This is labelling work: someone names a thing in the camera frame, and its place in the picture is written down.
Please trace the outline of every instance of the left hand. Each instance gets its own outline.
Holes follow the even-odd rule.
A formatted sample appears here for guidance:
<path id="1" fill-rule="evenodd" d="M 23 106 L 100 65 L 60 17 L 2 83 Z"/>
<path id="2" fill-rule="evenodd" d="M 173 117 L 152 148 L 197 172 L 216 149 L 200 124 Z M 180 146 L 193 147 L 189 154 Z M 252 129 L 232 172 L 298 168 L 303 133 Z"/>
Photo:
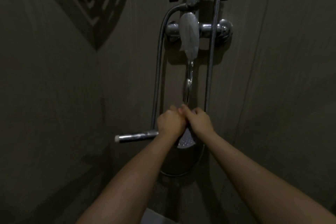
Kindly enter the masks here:
<path id="1" fill-rule="evenodd" d="M 177 109 L 174 105 L 162 113 L 157 119 L 159 135 L 169 135 L 177 139 L 186 129 L 186 119 L 181 108 Z"/>

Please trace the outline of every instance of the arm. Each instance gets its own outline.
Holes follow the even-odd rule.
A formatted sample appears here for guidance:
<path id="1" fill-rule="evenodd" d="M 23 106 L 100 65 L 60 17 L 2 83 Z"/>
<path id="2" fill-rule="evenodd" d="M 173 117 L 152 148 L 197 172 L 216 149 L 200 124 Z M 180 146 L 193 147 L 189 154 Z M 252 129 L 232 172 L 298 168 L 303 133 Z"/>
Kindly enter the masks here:
<path id="1" fill-rule="evenodd" d="M 336 223 L 336 217 L 217 135 L 200 108 L 183 112 L 260 223 Z"/>
<path id="2" fill-rule="evenodd" d="M 77 224 L 140 222 L 160 167 L 186 121 L 181 110 L 171 106 L 157 125 L 158 136 L 119 171 Z"/>

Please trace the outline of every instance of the forearm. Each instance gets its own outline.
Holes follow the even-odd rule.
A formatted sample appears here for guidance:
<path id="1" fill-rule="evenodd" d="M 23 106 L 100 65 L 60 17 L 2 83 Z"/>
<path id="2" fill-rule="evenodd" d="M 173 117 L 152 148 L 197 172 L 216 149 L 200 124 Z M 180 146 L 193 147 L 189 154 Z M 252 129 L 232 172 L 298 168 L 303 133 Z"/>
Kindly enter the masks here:
<path id="1" fill-rule="evenodd" d="M 77 223 L 138 223 L 173 143 L 172 136 L 158 135 L 119 171 Z"/>
<path id="2" fill-rule="evenodd" d="M 275 176 L 217 134 L 205 144 L 261 223 L 335 223 L 321 205 Z"/>

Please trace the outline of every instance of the shower mixer valve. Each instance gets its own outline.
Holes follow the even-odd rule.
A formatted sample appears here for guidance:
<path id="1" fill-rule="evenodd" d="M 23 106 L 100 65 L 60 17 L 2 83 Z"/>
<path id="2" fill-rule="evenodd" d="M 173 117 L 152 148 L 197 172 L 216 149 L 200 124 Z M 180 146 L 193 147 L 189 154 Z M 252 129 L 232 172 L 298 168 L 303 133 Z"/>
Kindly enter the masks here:
<path id="1" fill-rule="evenodd" d="M 170 41 L 181 39 L 185 54 L 187 56 L 188 62 L 187 62 L 187 69 L 186 69 L 185 86 L 183 90 L 183 102 L 187 105 L 191 97 L 190 93 L 191 93 L 191 87 L 193 84 L 194 60 L 197 58 L 197 54 L 198 54 L 199 38 L 201 37 L 210 38 L 209 59 L 208 59 L 207 80 L 206 80 L 206 94 L 205 94 L 205 105 L 204 105 L 204 111 L 205 112 L 208 111 L 215 41 L 220 42 L 220 43 L 226 42 L 232 36 L 233 27 L 232 27 L 232 24 L 228 22 L 227 20 L 222 19 L 218 22 L 218 11 L 219 11 L 220 0 L 214 0 L 212 23 L 211 24 L 200 23 L 198 21 L 199 2 L 200 0 L 187 0 L 185 3 L 174 6 L 173 8 L 168 10 L 161 24 L 160 33 L 159 33 L 159 43 L 157 47 L 155 88 L 154 88 L 154 99 L 153 99 L 153 109 L 152 109 L 150 130 L 141 132 L 141 133 L 117 135 L 115 136 L 116 142 L 124 143 L 124 142 L 135 142 L 135 141 L 148 140 L 148 139 L 153 139 L 158 134 L 158 132 L 155 130 L 155 122 L 156 122 L 156 116 L 157 116 L 157 103 L 158 103 L 158 95 L 159 95 L 162 47 L 163 47 L 163 40 L 164 40 L 165 34 Z M 174 21 L 168 22 L 170 16 L 177 11 L 185 12 L 181 16 L 179 23 L 174 22 Z M 194 138 L 194 135 L 191 132 L 191 129 L 187 127 L 185 133 L 179 139 L 177 147 L 178 148 L 191 147 L 195 145 L 195 139 L 196 138 Z"/>

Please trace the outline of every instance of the hand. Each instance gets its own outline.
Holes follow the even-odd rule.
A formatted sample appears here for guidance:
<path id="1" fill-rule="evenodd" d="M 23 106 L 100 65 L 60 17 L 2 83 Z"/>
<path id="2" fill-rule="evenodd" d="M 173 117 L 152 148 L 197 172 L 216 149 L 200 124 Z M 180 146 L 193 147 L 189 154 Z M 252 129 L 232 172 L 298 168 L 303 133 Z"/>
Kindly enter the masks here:
<path id="1" fill-rule="evenodd" d="M 187 117 L 193 132 L 203 140 L 210 134 L 215 133 L 210 117 L 199 107 L 191 111 L 185 104 L 182 105 L 182 112 Z"/>
<path id="2" fill-rule="evenodd" d="M 170 135 L 177 139 L 186 129 L 186 119 L 182 109 L 171 105 L 169 110 L 158 117 L 157 126 L 159 135 Z"/>

